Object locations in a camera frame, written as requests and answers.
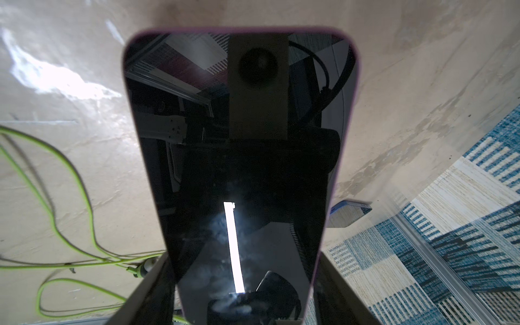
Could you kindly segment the purple-edged smartphone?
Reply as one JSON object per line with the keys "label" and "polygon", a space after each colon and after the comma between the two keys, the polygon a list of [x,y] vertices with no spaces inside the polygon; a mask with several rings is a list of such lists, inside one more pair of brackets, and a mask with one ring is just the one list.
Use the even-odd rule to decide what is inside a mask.
{"label": "purple-edged smartphone", "polygon": [[302,323],[355,46],[326,28],[157,28],[122,66],[175,276],[172,324]]}

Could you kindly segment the green wired earphones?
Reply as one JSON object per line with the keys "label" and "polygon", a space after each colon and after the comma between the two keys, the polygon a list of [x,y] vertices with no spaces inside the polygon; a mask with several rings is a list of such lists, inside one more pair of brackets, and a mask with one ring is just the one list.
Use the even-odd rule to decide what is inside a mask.
{"label": "green wired earphones", "polygon": [[1,136],[1,323],[115,312],[137,265],[165,252],[158,222],[138,221],[130,197],[96,215],[144,182],[135,129],[4,123]]}

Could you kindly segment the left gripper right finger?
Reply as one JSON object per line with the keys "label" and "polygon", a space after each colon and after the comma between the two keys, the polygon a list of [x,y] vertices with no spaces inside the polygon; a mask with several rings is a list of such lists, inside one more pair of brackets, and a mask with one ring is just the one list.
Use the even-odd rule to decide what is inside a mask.
{"label": "left gripper right finger", "polygon": [[318,324],[379,324],[325,254],[320,254],[314,279]]}

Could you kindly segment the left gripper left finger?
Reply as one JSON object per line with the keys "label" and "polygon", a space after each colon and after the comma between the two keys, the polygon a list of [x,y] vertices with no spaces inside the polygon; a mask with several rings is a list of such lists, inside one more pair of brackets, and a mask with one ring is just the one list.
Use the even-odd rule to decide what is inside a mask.
{"label": "left gripper left finger", "polygon": [[170,257],[163,254],[108,324],[172,324],[175,276]]}

